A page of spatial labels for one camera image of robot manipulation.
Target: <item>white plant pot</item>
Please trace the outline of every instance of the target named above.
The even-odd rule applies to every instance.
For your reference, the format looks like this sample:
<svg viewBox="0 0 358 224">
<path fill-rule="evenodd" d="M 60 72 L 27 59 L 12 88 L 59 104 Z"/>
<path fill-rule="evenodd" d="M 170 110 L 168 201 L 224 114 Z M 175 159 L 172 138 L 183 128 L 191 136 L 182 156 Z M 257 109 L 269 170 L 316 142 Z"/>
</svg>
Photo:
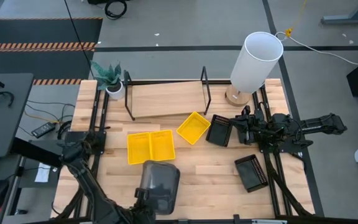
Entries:
<svg viewBox="0 0 358 224">
<path fill-rule="evenodd" d="M 106 92 L 109 93 L 109 96 L 115 100 L 119 100 L 125 96 L 125 87 L 122 82 L 120 82 L 120 84 L 121 87 L 117 92 L 111 92 L 106 88 Z"/>
</svg>

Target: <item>yellow plastic tray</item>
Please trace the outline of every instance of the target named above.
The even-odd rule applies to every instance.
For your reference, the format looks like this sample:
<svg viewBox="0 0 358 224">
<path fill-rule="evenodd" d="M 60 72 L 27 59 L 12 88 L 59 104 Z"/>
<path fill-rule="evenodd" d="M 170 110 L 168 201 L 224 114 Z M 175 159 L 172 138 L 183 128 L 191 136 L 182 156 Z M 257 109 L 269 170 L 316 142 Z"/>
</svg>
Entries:
<svg viewBox="0 0 358 224">
<path fill-rule="evenodd" d="M 172 130 L 128 134 L 128 164 L 175 159 Z"/>
<path fill-rule="evenodd" d="M 190 144 L 195 144 L 210 125 L 211 123 L 199 113 L 192 112 L 177 129 L 177 133 Z"/>
</svg>

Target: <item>gray table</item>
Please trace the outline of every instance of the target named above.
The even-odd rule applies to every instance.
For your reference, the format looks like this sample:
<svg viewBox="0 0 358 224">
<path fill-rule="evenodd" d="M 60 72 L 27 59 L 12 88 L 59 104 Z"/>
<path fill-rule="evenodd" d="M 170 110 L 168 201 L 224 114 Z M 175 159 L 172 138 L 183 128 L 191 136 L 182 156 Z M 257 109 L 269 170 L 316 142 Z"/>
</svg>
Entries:
<svg viewBox="0 0 358 224">
<path fill-rule="evenodd" d="M 33 75 L 24 74 L 0 74 L 0 81 L 5 84 L 5 88 L 0 91 L 10 91 L 15 95 L 15 100 L 10 108 L 8 98 L 0 96 L 0 180 L 9 178 L 9 190 L 5 198 L 4 205 L 0 209 L 0 223 L 7 207 L 9 192 L 13 188 L 13 183 L 21 156 L 18 154 L 8 155 L 14 142 L 17 128 L 22 118 L 25 103 L 29 97 L 32 86 Z"/>
</svg>

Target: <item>black plastic tray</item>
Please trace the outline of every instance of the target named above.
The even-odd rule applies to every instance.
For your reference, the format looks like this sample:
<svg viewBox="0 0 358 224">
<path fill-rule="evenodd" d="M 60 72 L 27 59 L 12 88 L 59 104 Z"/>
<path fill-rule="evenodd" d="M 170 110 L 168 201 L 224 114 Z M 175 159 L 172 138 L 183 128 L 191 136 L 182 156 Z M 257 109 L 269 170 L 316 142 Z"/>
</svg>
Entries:
<svg viewBox="0 0 358 224">
<path fill-rule="evenodd" d="M 229 124 L 229 119 L 214 114 L 209 127 L 206 140 L 218 146 L 227 147 L 229 144 L 232 125 Z"/>
<path fill-rule="evenodd" d="M 255 154 L 234 161 L 242 184 L 248 193 L 268 186 L 265 174 Z"/>
</svg>

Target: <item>wooden shelf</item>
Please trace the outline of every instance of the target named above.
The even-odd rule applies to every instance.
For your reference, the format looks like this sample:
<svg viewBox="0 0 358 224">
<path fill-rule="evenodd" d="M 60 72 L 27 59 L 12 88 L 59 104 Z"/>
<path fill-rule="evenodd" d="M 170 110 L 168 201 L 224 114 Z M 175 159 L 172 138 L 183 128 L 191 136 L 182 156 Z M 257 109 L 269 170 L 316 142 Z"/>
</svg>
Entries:
<svg viewBox="0 0 358 224">
<path fill-rule="evenodd" d="M 132 87 L 135 118 L 204 112 L 206 102 L 201 81 L 136 85 Z"/>
</svg>

